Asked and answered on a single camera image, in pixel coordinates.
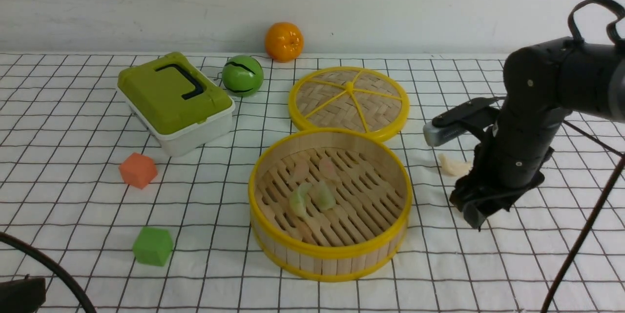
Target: bamboo steamer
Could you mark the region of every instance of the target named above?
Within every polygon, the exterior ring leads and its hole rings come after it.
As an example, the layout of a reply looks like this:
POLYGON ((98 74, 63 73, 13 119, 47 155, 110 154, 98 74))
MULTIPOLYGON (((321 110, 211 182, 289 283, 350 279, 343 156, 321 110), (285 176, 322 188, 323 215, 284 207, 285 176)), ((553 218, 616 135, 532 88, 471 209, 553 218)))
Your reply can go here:
POLYGON ((294 275, 327 282, 384 266, 402 243, 412 204, 412 185, 397 156, 364 133, 339 128, 300 131, 268 148, 248 193, 252 230, 265 255, 294 275), (326 181, 337 205, 321 211, 308 197, 308 217, 301 219, 289 204, 299 185, 290 175, 296 160, 306 160, 302 182, 314 185, 322 179, 322 157, 330 157, 341 179, 326 181))
POLYGON ((402 86, 379 71, 334 66, 296 82, 288 108, 299 130, 345 128, 384 142, 404 128, 410 101, 402 86))

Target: toy orange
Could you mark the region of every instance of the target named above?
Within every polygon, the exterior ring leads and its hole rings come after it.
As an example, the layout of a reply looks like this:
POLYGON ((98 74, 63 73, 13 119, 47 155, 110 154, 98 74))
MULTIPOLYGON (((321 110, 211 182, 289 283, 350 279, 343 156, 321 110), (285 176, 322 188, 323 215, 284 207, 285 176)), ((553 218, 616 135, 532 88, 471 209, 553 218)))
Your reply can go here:
POLYGON ((304 37, 292 23, 273 24, 265 36, 265 50, 275 61, 286 63, 299 57, 304 48, 304 37))

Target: black cable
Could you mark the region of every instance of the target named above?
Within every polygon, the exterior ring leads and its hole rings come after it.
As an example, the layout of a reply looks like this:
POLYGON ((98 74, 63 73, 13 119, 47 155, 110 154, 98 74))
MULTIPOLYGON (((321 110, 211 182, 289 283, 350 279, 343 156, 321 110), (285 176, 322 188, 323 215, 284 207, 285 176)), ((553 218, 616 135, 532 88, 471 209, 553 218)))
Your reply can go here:
POLYGON ((76 280, 74 280, 74 278, 69 275, 69 273, 65 271, 65 269, 63 269, 63 267, 56 264, 54 260, 45 255, 42 251, 39 251, 33 246, 30 246, 20 239, 16 239, 15 237, 2 231, 0 231, 0 242, 4 242, 9 246, 24 252, 25 255, 28 255, 29 257, 32 257, 34 260, 37 260, 39 263, 43 264, 46 268, 52 271, 54 275, 62 280, 67 285, 69 290, 72 291, 72 293, 74 293, 74 296, 76 296, 78 303, 80 303, 85 313, 97 313, 95 307, 93 307, 93 304, 91 303, 91 300, 89 300, 89 297, 87 297, 87 293, 85 293, 85 291, 82 289, 82 287, 80 287, 76 280))
POLYGON ((547 296, 545 297, 545 300, 542 304, 541 313, 547 313, 547 311, 549 310, 549 306, 551 306, 551 302, 553 301, 553 298, 556 295, 556 290, 558 290, 558 287, 560 286, 562 279, 564 279, 566 272, 569 270, 569 267, 571 266, 573 260, 575 260, 575 256, 578 254, 578 252, 580 251, 580 248, 584 244, 585 238, 588 236, 588 233, 590 233, 590 230, 592 229, 592 225, 594 224, 595 220, 597 220, 597 217, 599 216, 599 212, 603 209, 603 205, 607 201, 607 196, 610 194, 610 192, 614 188, 614 184, 616 184, 616 180, 618 180, 619 175, 621 174, 621 172, 623 172, 623 168, 625 167, 625 155, 623 153, 620 153, 614 148, 611 148, 610 146, 604 144, 603 142, 598 140, 596 137, 590 135, 589 133, 585 131, 582 131, 580 128, 574 126, 573 124, 567 121, 565 121, 564 123, 570 126, 571 128, 573 128, 574 130, 576 130, 578 133, 581 133, 585 137, 596 142, 597 144, 599 144, 606 150, 609 150, 612 153, 619 155, 621 157, 621 160, 612 171, 612 175, 610 175, 610 178, 607 180, 607 183, 605 184, 603 191, 601 191, 601 195, 599 196, 597 203, 592 209, 592 212, 590 213, 584 227, 580 231, 580 235, 575 240, 575 244, 573 244, 573 247, 571 247, 571 251, 569 251, 569 255, 567 255, 566 258, 564 259, 564 263, 562 264, 560 271, 558 271, 558 275, 556 275, 556 278, 553 280, 553 284, 551 284, 551 287, 549 287, 547 296))
POLYGON ((592 136, 591 134, 587 133, 586 131, 578 128, 577 126, 569 123, 568 121, 564 121, 564 124, 569 126, 569 128, 577 131, 578 133, 581 133, 582 135, 584 135, 585 137, 587 137, 588 139, 591 139, 594 143, 598 144, 599 146, 602 146, 603 148, 605 148, 606 150, 611 151, 612 153, 618 155, 619 157, 623 157, 623 153, 620 153, 620 151, 615 150, 614 148, 611 148, 610 146, 608 146, 607 144, 601 142, 599 139, 597 139, 596 137, 592 136))

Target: green toy ball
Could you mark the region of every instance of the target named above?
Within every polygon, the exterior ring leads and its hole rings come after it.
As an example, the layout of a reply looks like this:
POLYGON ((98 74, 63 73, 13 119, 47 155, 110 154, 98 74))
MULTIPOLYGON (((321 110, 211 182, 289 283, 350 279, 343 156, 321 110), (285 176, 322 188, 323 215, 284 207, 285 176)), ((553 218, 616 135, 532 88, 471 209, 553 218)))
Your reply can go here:
POLYGON ((232 57, 221 71, 221 81, 225 88, 239 97, 256 93, 263 84, 263 77, 261 65, 247 55, 232 57))

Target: grid tablecloth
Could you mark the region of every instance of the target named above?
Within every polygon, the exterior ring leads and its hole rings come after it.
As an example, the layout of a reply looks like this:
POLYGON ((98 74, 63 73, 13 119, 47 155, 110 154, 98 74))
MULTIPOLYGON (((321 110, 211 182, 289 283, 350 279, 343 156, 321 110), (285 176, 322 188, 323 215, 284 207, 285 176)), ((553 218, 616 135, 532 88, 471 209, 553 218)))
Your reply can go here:
MULTIPOLYGON (((120 70, 162 54, 0 54, 0 229, 60 262, 101 313, 537 311, 616 164, 561 128, 542 187, 481 232, 469 228, 449 206, 455 180, 440 174, 436 155, 471 160, 477 140, 464 135, 430 148, 421 129, 456 104, 505 94, 501 55, 303 55, 287 64, 256 56, 265 80, 256 95, 236 99, 232 131, 168 158, 114 90, 120 70), (263 150, 296 131, 286 106, 295 80, 338 65, 379 70, 408 93, 408 123, 386 144, 404 162, 415 197, 392 262, 358 281, 319 284, 281 271, 260 251, 246 185, 263 150), (144 190, 119 176, 118 165, 134 151, 158 166, 144 190), (162 268, 132 255, 146 225, 169 229, 174 239, 162 268)), ((187 57, 220 82, 231 55, 187 57)), ((622 125, 568 119, 625 150, 622 125)), ((553 309, 625 311, 624 185, 621 178, 553 309)), ((40 313, 77 311, 58 278, 0 246, 0 281, 26 274, 48 278, 40 313)))

